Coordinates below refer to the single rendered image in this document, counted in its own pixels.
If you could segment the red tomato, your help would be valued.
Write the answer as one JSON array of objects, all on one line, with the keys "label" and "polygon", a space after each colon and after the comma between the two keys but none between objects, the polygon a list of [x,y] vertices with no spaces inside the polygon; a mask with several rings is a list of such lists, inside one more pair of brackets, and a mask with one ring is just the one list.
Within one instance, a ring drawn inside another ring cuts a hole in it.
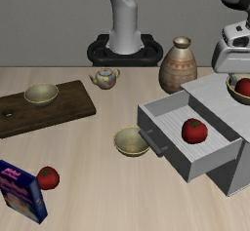
[{"label": "red tomato", "polygon": [[242,78],[237,81],[235,85],[235,91],[243,96],[250,97],[250,79],[249,78]]},{"label": "red tomato", "polygon": [[52,167],[42,168],[36,178],[38,185],[42,190],[55,189],[60,183],[60,176]]},{"label": "red tomato", "polygon": [[203,142],[208,136],[208,129],[201,121],[190,118],[182,126],[182,138],[188,144]]}]

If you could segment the beige porcelain bowl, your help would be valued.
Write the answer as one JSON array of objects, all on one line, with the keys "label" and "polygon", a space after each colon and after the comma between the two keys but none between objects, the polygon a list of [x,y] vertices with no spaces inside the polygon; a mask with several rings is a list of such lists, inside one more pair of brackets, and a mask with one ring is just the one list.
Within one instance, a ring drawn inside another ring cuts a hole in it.
[{"label": "beige porcelain bowl", "polygon": [[128,126],[117,131],[113,137],[115,148],[127,157],[139,157],[148,152],[150,146],[139,134],[140,128]]},{"label": "beige porcelain bowl", "polygon": [[250,74],[230,74],[226,79],[227,89],[235,101],[244,105],[250,105],[250,96],[244,96],[235,90],[236,83],[243,78],[250,79]]},{"label": "beige porcelain bowl", "polygon": [[35,106],[47,106],[53,103],[59,94],[56,85],[37,83],[30,86],[23,94],[24,99]]}]

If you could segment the grey cabinet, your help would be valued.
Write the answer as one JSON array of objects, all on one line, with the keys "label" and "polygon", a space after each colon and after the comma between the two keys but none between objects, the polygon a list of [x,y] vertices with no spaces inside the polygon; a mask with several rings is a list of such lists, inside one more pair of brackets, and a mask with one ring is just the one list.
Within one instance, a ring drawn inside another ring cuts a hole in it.
[{"label": "grey cabinet", "polygon": [[183,84],[183,88],[199,102],[200,114],[229,141],[240,140],[236,151],[226,148],[227,160],[207,175],[227,195],[250,186],[250,104],[236,101],[230,94],[234,83],[250,74],[235,74],[233,80],[225,74],[212,74]]}]

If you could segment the grey cabinet drawer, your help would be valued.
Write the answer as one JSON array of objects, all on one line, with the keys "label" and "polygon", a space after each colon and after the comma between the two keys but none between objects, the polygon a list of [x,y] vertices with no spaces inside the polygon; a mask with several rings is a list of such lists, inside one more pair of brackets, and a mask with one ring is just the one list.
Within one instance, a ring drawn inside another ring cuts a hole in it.
[{"label": "grey cabinet drawer", "polygon": [[[206,139],[187,144],[182,127],[187,119],[201,121]],[[140,135],[158,157],[165,157],[186,182],[237,157],[242,138],[212,111],[185,91],[138,106]]]}]

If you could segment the dark brown cutting board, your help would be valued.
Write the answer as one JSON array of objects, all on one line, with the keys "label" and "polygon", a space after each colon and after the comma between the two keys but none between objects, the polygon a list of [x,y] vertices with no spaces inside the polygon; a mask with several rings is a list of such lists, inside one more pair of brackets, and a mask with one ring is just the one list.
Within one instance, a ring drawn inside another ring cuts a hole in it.
[{"label": "dark brown cutting board", "polygon": [[0,97],[0,138],[92,116],[96,107],[80,80],[58,84],[59,94],[47,106],[34,106],[24,93]]}]

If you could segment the brown clay vase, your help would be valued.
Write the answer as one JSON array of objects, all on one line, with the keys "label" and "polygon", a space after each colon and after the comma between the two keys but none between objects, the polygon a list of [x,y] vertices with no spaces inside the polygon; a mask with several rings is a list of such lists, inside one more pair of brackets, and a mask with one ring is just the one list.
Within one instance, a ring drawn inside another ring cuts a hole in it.
[{"label": "brown clay vase", "polygon": [[160,65],[158,75],[159,85],[167,94],[180,91],[182,84],[197,78],[197,66],[190,49],[190,39],[178,36],[173,39],[173,44]]}]

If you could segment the small patterned teapot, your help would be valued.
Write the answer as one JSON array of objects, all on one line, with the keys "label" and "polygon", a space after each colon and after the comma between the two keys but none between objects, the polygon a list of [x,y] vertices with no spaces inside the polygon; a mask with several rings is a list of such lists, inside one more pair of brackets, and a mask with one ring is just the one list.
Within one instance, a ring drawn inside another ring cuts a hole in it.
[{"label": "small patterned teapot", "polygon": [[101,68],[94,76],[90,75],[92,83],[102,90],[109,90],[116,84],[117,78],[120,76],[119,69],[110,69],[108,67]]}]

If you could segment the blue carton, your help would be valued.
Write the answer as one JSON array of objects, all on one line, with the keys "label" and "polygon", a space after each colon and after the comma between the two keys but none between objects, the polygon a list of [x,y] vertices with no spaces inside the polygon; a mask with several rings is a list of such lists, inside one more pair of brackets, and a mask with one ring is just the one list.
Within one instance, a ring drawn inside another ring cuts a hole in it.
[{"label": "blue carton", "polygon": [[48,215],[35,176],[0,160],[0,191],[6,205],[40,224]]}]

